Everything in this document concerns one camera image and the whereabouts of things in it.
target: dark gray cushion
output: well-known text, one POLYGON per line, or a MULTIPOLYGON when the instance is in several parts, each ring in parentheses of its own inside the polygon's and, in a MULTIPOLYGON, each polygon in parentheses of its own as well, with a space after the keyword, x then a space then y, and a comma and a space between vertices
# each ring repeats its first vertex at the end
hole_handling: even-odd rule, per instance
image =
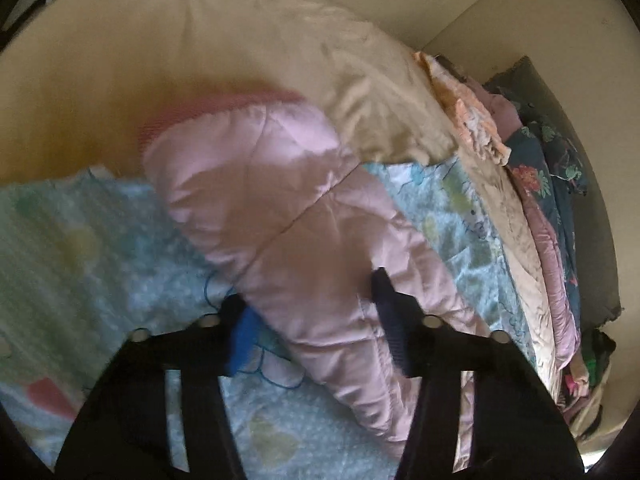
POLYGON ((506 72, 495 75, 485 87, 496 92, 505 87, 530 107, 548 117, 556 130, 575 145, 588 178, 587 195, 574 194, 575 251, 582 304, 582 330, 601 326, 621 312, 618 266, 607 209, 584 147, 571 121, 546 86, 529 57, 506 72))

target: folded pink quilt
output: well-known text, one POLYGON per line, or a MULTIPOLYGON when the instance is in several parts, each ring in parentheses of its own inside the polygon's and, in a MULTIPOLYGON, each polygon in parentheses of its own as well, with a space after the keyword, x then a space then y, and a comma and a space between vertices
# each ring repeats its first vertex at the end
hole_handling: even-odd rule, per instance
MULTIPOLYGON (((192 243, 310 376, 399 456, 419 382, 392 364, 371 272, 385 267, 396 290, 455 329, 489 331, 323 113, 287 92, 214 96, 150 123, 141 149, 148 178, 192 243)), ((459 455, 470 445, 468 374, 463 384, 459 455)))

